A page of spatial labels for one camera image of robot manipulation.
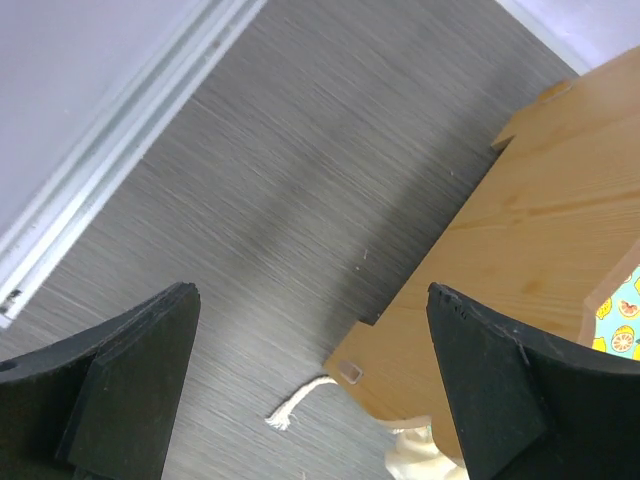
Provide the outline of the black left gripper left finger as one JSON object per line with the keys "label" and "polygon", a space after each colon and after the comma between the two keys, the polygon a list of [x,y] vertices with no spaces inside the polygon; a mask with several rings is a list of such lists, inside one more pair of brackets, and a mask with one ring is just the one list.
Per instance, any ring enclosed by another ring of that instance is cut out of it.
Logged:
{"label": "black left gripper left finger", "polygon": [[4,479],[159,479],[197,331],[195,285],[1,364]]}

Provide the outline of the wooden pet bed frame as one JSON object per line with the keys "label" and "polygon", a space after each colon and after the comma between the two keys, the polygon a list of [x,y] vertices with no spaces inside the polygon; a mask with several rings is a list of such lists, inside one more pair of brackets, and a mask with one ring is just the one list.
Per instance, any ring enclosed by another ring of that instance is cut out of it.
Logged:
{"label": "wooden pet bed frame", "polygon": [[639,260],[639,52],[546,91],[492,144],[498,158],[373,325],[357,323],[328,373],[389,428],[432,424],[460,455],[429,333],[428,287],[448,285],[590,345],[596,311]]}

